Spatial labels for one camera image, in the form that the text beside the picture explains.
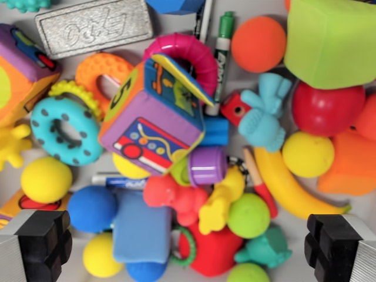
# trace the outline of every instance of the blue foam block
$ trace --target blue foam block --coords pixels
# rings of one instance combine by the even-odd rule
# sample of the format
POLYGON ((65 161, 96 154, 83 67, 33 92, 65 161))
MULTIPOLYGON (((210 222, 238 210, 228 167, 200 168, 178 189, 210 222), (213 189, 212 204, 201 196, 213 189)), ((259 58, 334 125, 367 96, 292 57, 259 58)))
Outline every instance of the blue foam block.
POLYGON ((88 186, 72 195, 68 212, 72 226, 82 232, 97 233, 112 224, 117 213, 115 196, 104 186, 88 186))
POLYGON ((206 116, 205 137, 200 146, 227 146, 229 144, 230 122, 221 116, 206 116))
POLYGON ((120 263, 165 263, 170 254, 171 209, 148 207, 141 191, 119 190, 113 256, 120 263))
POLYGON ((137 282, 155 282, 161 278, 168 263, 128 263, 128 274, 137 282))
POLYGON ((146 0, 160 14, 187 15, 197 13, 205 0, 146 0))

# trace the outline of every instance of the yellow spiky toy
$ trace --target yellow spiky toy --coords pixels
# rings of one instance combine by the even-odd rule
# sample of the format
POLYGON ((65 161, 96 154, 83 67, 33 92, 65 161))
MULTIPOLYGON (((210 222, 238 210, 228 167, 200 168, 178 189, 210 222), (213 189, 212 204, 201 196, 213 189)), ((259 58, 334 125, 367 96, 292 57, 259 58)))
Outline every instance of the yellow spiky toy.
POLYGON ((4 168, 6 161, 15 168, 24 165, 20 152, 31 149, 31 140, 24 139, 30 133, 31 129, 28 125, 0 128, 0 171, 4 168))

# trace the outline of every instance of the red ball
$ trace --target red ball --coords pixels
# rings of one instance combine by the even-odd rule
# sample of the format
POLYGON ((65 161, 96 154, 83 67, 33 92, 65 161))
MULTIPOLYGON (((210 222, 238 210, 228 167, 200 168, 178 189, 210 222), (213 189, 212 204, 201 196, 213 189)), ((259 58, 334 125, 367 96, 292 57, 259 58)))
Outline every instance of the red ball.
POLYGON ((293 116, 301 130, 331 137, 355 122, 364 102, 363 86, 319 90, 300 82, 293 97, 293 116))

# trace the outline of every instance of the lime green foam block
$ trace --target lime green foam block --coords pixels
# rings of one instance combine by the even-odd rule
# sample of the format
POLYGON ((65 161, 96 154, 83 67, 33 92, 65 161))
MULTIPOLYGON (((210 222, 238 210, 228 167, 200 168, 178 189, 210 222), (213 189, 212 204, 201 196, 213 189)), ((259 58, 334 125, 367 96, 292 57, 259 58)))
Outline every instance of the lime green foam block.
POLYGON ((292 0, 286 67, 310 86, 338 89, 376 78, 376 5, 292 0))

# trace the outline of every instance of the purple cup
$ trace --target purple cup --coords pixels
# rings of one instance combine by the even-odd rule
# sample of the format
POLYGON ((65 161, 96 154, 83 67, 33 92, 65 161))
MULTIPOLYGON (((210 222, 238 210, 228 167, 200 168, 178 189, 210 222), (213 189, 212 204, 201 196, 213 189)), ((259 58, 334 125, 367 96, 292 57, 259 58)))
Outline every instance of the purple cup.
POLYGON ((223 147, 198 147, 188 158, 189 181, 193 186, 221 182, 227 172, 227 159, 223 147))

